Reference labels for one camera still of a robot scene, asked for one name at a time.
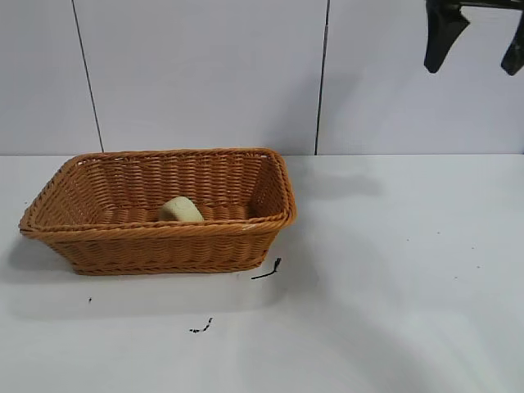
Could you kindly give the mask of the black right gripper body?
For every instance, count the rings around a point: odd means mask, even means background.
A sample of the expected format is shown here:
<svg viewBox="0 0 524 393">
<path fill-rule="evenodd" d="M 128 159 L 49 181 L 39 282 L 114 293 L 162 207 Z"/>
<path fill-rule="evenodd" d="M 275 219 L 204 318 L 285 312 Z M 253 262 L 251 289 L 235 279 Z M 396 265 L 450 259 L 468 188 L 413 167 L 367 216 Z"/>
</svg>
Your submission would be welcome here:
<svg viewBox="0 0 524 393">
<path fill-rule="evenodd" d="M 465 7 L 523 7 L 523 0 L 459 0 Z"/>
</svg>

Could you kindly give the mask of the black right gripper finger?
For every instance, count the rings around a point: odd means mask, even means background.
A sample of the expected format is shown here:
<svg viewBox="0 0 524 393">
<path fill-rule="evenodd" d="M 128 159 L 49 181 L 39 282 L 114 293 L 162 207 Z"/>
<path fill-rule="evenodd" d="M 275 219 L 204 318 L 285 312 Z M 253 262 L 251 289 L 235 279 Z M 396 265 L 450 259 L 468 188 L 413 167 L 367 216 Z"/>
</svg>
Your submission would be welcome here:
<svg viewBox="0 0 524 393">
<path fill-rule="evenodd" d="M 523 67 L 523 6 L 511 7 L 512 10 L 519 10 L 521 18 L 511 43 L 501 61 L 502 69 L 508 75 L 515 75 Z"/>
<path fill-rule="evenodd" d="M 470 22 L 461 12 L 462 1 L 426 0 L 427 49 L 424 66 L 435 74 L 441 68 L 449 50 Z"/>
</svg>

